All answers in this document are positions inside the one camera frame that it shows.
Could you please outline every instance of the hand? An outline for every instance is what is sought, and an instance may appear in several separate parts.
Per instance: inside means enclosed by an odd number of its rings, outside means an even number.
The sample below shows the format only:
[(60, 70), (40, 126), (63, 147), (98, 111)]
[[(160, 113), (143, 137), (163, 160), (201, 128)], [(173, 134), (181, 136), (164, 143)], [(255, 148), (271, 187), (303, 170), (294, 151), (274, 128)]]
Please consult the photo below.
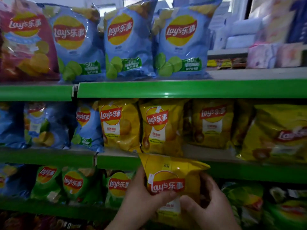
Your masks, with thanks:
[(208, 207), (203, 209), (193, 199), (184, 195), (180, 197), (181, 208), (196, 220), (202, 230), (240, 230), (228, 199), (213, 178), (203, 172), (200, 173), (200, 177), (206, 183), (209, 192)]
[(124, 201), (117, 215), (106, 230), (137, 230), (143, 226), (160, 208), (177, 197), (173, 190), (152, 196), (144, 185), (145, 171), (139, 167), (126, 191)]

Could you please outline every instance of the blue chip bag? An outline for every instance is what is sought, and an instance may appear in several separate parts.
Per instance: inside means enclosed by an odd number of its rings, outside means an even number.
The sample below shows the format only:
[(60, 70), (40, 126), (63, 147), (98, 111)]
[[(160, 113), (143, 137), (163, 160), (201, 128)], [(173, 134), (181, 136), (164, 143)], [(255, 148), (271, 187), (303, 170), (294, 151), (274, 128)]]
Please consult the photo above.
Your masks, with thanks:
[(73, 83), (100, 80), (105, 73), (105, 57), (103, 39), (97, 29), (98, 10), (38, 5), (43, 7), (53, 30), (62, 80)]
[(158, 36), (155, 69), (161, 79), (209, 78), (206, 73), (210, 44), (208, 29), (222, 0), (162, 9), (153, 25)]
[(25, 140), (35, 147), (69, 146), (66, 102), (27, 102), (24, 109)]
[(26, 147), (22, 111), (22, 102), (0, 102), (0, 146)]
[(142, 0), (104, 14), (106, 80), (154, 77), (150, 28), (158, 0)]
[(0, 196), (28, 198), (35, 184), (37, 166), (0, 164)]
[(102, 129), (98, 101), (79, 101), (76, 113), (78, 126), (71, 140), (71, 148), (103, 152)]

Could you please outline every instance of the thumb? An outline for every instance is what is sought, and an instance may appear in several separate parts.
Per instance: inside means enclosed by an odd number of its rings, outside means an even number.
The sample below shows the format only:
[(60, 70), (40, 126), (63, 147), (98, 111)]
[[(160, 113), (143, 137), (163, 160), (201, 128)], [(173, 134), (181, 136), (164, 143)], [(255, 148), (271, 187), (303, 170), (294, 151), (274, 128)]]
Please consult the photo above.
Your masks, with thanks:
[(180, 197), (181, 208), (186, 210), (190, 216), (192, 216), (195, 221), (200, 225), (204, 218), (204, 209), (200, 207), (192, 198), (187, 195)]
[(177, 193), (173, 190), (160, 192), (159, 194), (152, 196), (152, 206), (155, 207), (155, 209), (159, 209), (170, 201), (173, 201), (176, 197)]

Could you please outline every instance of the red chip bag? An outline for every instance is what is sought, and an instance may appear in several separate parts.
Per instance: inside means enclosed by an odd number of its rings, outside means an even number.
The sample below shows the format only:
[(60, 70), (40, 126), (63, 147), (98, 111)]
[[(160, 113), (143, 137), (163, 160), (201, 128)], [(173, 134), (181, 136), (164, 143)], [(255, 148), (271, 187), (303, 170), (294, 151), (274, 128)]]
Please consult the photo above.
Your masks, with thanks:
[(42, 8), (28, 0), (0, 1), (0, 81), (59, 80), (52, 30)]

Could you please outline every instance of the finger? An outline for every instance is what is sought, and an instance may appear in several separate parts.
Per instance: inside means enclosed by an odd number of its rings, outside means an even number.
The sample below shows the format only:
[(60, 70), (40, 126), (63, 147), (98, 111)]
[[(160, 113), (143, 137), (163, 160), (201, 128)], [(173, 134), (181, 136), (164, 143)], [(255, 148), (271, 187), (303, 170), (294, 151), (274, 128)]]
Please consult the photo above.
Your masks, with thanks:
[(209, 192), (210, 199), (213, 199), (220, 193), (219, 186), (214, 181), (214, 179), (207, 173), (201, 172), (200, 177), (206, 183), (206, 188)]
[(204, 209), (200, 207), (192, 198), (187, 195), (180, 197), (180, 206), (192, 216), (198, 224), (204, 218)]
[(145, 170), (143, 166), (140, 166), (133, 178), (132, 183), (144, 186)]
[(165, 206), (170, 201), (173, 201), (177, 197), (177, 193), (173, 190), (163, 191), (151, 197), (151, 205), (155, 209)]

